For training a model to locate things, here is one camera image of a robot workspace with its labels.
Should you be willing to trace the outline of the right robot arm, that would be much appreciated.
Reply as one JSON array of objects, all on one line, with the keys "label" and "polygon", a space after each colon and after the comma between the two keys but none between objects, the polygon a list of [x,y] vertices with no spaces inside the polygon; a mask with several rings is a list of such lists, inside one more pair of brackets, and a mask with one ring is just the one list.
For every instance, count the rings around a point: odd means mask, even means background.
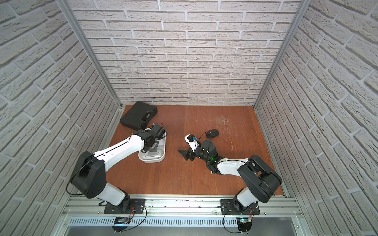
[{"label": "right robot arm", "polygon": [[282,178],[259,156],[252,155],[245,159],[230,159],[220,156],[211,140],[199,142],[196,138],[186,139],[190,148],[178,150],[186,159],[198,158],[206,163],[213,174],[240,177],[246,187],[240,190],[232,200],[237,211],[243,211],[255,202],[267,203],[282,184]]}]

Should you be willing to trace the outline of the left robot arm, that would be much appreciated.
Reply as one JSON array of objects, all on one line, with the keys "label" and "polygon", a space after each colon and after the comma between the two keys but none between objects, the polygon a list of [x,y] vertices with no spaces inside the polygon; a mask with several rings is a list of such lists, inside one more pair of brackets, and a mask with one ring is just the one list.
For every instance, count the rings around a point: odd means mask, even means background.
[{"label": "left robot arm", "polygon": [[98,198],[114,206],[127,206],[129,194],[108,183],[106,172],[135,152],[150,151],[165,134],[163,127],[155,125],[151,129],[135,131],[125,140],[104,150],[81,153],[69,184],[88,199]]}]

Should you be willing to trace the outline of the silver mouse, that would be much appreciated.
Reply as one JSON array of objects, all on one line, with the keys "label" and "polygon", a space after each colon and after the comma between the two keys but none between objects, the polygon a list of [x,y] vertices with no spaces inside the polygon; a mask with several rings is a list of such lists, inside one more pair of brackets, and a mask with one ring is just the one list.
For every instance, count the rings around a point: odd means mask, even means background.
[{"label": "silver mouse", "polygon": [[148,156],[150,159],[160,159],[164,157],[164,150],[157,149],[156,152],[149,151],[146,153],[146,156]]}]

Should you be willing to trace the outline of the black mouse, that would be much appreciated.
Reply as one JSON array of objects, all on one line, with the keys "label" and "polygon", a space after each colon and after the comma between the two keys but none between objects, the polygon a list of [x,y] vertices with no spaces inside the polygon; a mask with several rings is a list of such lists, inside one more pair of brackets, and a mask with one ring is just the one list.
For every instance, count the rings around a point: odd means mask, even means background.
[{"label": "black mouse", "polygon": [[217,137],[219,134],[220,133],[219,133],[218,130],[212,129],[212,130],[209,130],[209,131],[206,132],[206,137],[208,139],[213,139],[213,138]]}]

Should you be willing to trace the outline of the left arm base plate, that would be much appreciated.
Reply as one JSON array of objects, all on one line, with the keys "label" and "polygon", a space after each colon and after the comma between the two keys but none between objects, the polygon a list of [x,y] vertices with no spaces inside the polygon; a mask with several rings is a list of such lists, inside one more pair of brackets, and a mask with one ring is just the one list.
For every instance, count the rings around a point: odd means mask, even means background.
[{"label": "left arm base plate", "polygon": [[107,203],[104,214],[143,214],[146,199],[123,200],[118,206]]}]

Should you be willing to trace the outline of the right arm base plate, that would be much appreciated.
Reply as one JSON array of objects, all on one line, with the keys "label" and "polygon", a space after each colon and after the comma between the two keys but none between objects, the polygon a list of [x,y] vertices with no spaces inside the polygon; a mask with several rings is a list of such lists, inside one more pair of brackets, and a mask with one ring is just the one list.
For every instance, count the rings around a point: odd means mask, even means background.
[{"label": "right arm base plate", "polygon": [[221,214],[241,214],[241,215],[260,215],[258,202],[253,202],[249,206],[242,206],[235,199],[220,200]]}]

